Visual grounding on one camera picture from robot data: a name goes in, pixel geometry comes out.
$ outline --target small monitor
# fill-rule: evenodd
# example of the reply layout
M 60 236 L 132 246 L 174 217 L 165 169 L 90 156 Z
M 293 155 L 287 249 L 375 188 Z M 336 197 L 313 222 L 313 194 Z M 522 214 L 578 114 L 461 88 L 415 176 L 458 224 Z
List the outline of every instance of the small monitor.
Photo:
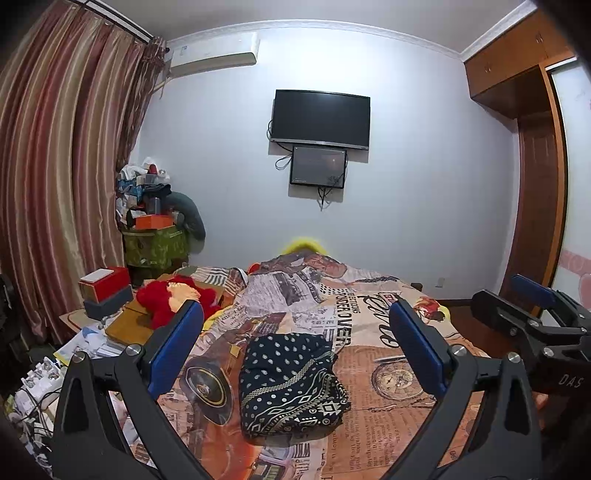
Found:
M 295 145 L 290 183 L 342 189 L 345 186 L 345 150 Z

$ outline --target red plush toy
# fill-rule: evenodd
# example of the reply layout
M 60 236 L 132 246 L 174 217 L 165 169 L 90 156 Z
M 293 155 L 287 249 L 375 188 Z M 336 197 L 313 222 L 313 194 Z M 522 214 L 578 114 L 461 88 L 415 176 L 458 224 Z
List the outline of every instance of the red plush toy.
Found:
M 181 275 L 169 280 L 154 280 L 148 283 L 138 290 L 136 299 L 153 313 L 154 330 L 170 322 L 185 300 L 197 300 L 203 308 L 205 319 L 220 310 L 215 303 L 215 290 L 199 288 L 192 278 Z

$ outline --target curtain rod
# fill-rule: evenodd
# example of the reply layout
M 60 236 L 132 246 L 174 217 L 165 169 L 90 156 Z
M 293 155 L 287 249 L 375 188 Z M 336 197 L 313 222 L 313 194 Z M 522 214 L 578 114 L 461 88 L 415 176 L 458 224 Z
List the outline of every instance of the curtain rod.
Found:
M 133 22 L 126 16 L 120 14 L 117 10 L 110 7 L 109 5 L 101 2 L 100 0 L 70 0 L 75 4 L 81 5 L 88 10 L 91 10 L 97 15 L 100 15 L 106 20 L 112 21 L 117 24 L 118 27 L 121 27 L 130 35 L 133 35 L 135 38 L 145 42 L 150 43 L 150 41 L 154 38 L 147 30 L 140 27 L 137 23 Z

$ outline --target red container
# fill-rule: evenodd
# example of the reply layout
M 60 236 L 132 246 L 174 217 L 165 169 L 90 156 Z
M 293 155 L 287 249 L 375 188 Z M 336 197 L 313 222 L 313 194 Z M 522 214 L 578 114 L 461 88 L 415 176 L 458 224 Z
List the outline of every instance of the red container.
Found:
M 125 267 L 107 267 L 109 270 L 113 270 L 106 277 L 95 281 L 94 283 L 80 280 L 78 285 L 80 292 L 85 300 L 94 301 L 100 303 L 104 299 L 114 295 L 119 290 L 122 290 L 131 283 L 129 279 L 129 272 Z

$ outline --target blue clamp pad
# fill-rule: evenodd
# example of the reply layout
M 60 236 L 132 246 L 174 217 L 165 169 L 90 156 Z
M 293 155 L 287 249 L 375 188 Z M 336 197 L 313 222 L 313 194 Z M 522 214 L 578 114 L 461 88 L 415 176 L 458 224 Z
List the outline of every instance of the blue clamp pad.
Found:
M 437 354 L 424 335 L 424 329 L 435 330 L 434 335 L 430 334 L 429 337 L 438 342 L 437 346 L 440 350 L 441 348 L 447 350 L 447 342 L 434 327 L 425 325 L 405 300 L 399 299 L 392 304 L 389 319 L 390 329 L 423 390 L 440 400 L 447 391 L 444 363 L 441 355 Z
M 553 290 L 543 287 L 523 275 L 518 274 L 511 277 L 511 289 L 544 310 L 550 310 L 556 305 Z
M 203 329 L 201 304 L 197 301 L 192 303 L 151 363 L 148 392 L 155 400 L 172 389 L 178 373 Z

